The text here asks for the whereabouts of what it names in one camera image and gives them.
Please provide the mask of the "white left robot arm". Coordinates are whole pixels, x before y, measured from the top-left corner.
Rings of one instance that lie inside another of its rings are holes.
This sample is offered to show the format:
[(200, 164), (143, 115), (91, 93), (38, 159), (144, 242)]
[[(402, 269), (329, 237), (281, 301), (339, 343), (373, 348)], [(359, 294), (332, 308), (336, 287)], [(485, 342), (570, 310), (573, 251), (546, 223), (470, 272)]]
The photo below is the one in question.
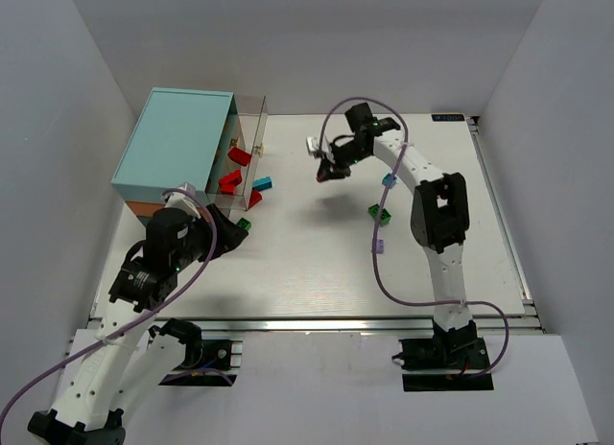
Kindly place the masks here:
[(153, 309), (177, 288), (195, 262), (237, 248), (248, 231), (210, 204), (208, 217), (192, 208), (164, 207), (146, 225), (144, 240), (127, 252), (109, 291), (96, 336), (68, 389), (51, 408), (33, 414), (29, 432), (42, 444), (120, 444), (130, 413), (167, 374), (199, 369), (201, 330), (172, 318), (153, 324)]

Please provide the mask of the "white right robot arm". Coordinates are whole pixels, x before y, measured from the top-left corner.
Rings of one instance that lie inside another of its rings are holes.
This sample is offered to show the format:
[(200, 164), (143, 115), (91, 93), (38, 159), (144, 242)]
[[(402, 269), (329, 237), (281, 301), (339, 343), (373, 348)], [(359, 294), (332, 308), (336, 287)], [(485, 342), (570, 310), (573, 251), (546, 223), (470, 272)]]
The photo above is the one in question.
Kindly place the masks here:
[(409, 127), (400, 114), (378, 118), (363, 98), (344, 116), (350, 134), (327, 141), (326, 126), (322, 126), (319, 136), (306, 139), (307, 153), (319, 161), (317, 181), (347, 178), (351, 166), (373, 156), (410, 190), (409, 226), (427, 257), (433, 286), (434, 351), (450, 358), (477, 341), (462, 269), (469, 228), (465, 178), (444, 173), (424, 157), (411, 143)]

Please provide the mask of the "red square lego brick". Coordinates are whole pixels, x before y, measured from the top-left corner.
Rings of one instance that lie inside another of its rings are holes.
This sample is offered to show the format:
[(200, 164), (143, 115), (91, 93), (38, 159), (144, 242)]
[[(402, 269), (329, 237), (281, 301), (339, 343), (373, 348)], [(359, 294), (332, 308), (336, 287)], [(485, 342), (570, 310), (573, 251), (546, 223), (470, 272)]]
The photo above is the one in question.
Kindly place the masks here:
[(232, 147), (227, 156), (231, 161), (242, 167), (248, 166), (251, 161), (251, 154), (238, 147)]

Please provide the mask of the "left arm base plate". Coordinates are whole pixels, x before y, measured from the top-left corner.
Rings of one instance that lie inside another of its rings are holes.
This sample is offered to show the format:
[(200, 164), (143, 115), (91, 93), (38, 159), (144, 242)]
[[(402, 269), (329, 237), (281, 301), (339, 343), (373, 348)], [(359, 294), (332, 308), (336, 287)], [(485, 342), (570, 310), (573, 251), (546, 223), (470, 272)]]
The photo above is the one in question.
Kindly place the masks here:
[(243, 342), (224, 333), (203, 333), (201, 346), (159, 383), (161, 386), (231, 387), (242, 363)]

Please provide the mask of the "red sloped lego brick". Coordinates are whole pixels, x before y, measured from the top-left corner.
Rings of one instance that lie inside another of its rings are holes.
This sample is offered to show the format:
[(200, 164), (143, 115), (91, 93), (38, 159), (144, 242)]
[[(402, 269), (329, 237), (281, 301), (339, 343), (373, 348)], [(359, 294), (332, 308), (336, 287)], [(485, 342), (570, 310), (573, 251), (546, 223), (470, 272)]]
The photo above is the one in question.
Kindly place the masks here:
[(262, 194), (258, 190), (253, 189), (250, 193), (250, 197), (248, 201), (248, 210), (250, 210), (256, 204), (258, 204), (262, 199), (263, 199)]

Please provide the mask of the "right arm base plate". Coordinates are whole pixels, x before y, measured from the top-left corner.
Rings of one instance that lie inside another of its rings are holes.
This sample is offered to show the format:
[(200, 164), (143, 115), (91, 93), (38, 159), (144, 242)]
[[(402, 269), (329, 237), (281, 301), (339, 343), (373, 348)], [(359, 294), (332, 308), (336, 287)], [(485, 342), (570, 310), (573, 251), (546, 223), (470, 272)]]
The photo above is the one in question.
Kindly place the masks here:
[(400, 351), (391, 361), (402, 370), (405, 392), (463, 392), (492, 391), (490, 373), (477, 373), (490, 366), (482, 338), (460, 351), (445, 356), (430, 339), (403, 339)]

